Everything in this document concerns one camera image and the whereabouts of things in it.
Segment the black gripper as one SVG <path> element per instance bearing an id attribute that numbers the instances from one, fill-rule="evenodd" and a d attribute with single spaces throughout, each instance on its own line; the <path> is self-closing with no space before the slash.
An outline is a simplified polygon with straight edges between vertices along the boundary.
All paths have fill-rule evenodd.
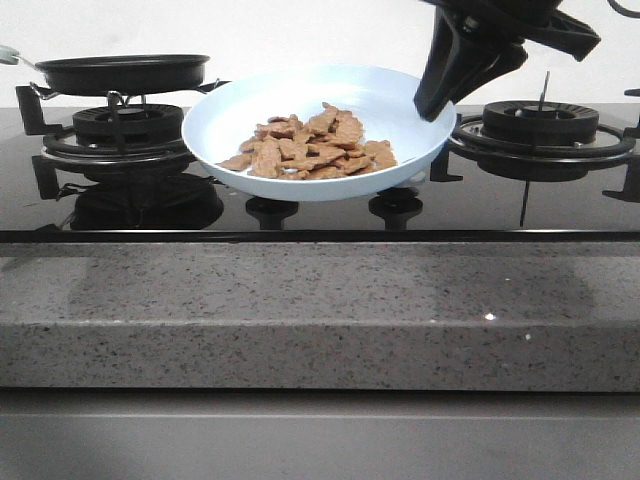
<path id="1" fill-rule="evenodd" d="M 525 40 L 583 60 L 600 36 L 559 10 L 558 1 L 435 1 L 434 32 L 422 79 L 414 95 L 421 118 L 435 120 L 483 85 L 519 69 L 528 59 Z M 478 45 L 506 44 L 480 61 Z"/>

